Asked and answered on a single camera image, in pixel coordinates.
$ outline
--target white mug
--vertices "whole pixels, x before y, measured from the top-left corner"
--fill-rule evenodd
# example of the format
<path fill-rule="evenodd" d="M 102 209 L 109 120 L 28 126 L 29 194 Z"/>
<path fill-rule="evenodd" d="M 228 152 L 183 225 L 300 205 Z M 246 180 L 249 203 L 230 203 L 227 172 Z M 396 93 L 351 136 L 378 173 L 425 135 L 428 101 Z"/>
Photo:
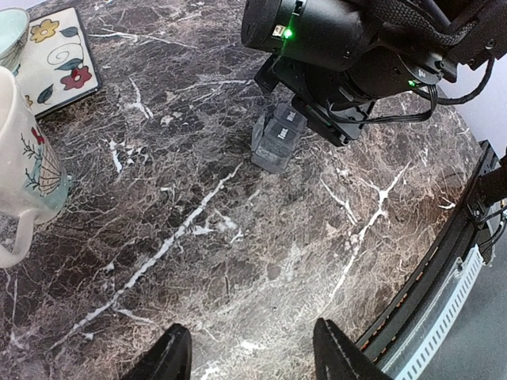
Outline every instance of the white mug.
<path fill-rule="evenodd" d="M 65 204 L 68 189 L 65 169 L 14 76 L 0 67 L 0 213 L 19 218 L 12 252 L 0 245 L 0 268 L 26 257 L 34 223 L 54 218 Z"/>

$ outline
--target green leaf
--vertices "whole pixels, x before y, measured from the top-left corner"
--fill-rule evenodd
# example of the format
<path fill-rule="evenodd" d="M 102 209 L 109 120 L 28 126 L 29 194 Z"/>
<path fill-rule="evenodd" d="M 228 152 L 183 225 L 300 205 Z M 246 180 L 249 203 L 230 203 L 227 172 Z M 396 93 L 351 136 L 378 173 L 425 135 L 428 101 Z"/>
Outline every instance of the green leaf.
<path fill-rule="evenodd" d="M 69 62 L 65 62 L 62 66 L 56 67 L 55 70 L 73 70 L 82 63 L 82 59 L 74 58 Z"/>
<path fill-rule="evenodd" d="M 78 29 L 75 26 L 71 26 L 70 28 L 60 30 L 65 37 L 74 37 L 78 35 Z"/>
<path fill-rule="evenodd" d="M 46 101 L 49 100 L 49 98 L 52 95 L 53 95 L 53 85 L 50 85 L 42 93 L 40 93 L 39 97 L 37 98 L 37 103 L 39 103 L 40 105 L 44 104 Z"/>

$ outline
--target ceramic coaster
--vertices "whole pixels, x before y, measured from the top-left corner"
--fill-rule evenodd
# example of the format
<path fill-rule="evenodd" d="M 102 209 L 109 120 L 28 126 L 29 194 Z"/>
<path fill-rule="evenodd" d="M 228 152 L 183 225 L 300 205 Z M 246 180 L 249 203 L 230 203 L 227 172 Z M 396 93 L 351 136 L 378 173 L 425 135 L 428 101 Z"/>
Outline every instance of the ceramic coaster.
<path fill-rule="evenodd" d="M 37 119 L 101 88 L 75 8 L 30 22 L 29 41 L 14 74 Z"/>

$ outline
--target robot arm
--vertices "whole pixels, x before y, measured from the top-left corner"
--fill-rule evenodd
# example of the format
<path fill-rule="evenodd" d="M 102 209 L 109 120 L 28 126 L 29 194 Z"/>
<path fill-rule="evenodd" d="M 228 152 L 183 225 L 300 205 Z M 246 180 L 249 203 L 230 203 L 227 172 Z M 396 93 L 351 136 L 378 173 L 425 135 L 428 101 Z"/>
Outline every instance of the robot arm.
<path fill-rule="evenodd" d="M 249 0 L 242 42 L 273 54 L 257 73 L 261 88 L 286 85 L 309 127 L 346 146 L 364 124 L 424 121 L 437 103 L 477 96 L 507 52 L 506 22 L 505 0 Z M 475 70 L 486 61 L 489 75 L 472 94 L 436 98 L 459 63 Z M 376 100 L 410 90 L 431 100 L 427 112 L 368 118 Z"/>

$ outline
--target mug handle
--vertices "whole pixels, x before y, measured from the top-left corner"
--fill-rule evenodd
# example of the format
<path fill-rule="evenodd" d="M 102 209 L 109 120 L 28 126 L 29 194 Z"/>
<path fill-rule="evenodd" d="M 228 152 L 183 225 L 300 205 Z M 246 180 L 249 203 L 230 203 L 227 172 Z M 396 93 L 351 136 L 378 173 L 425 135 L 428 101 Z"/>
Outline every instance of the mug handle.
<path fill-rule="evenodd" d="M 19 216 L 13 252 L 9 252 L 6 247 L 0 244 L 0 268 L 12 267 L 28 254 L 32 244 L 35 213 L 35 210 L 28 210 Z"/>

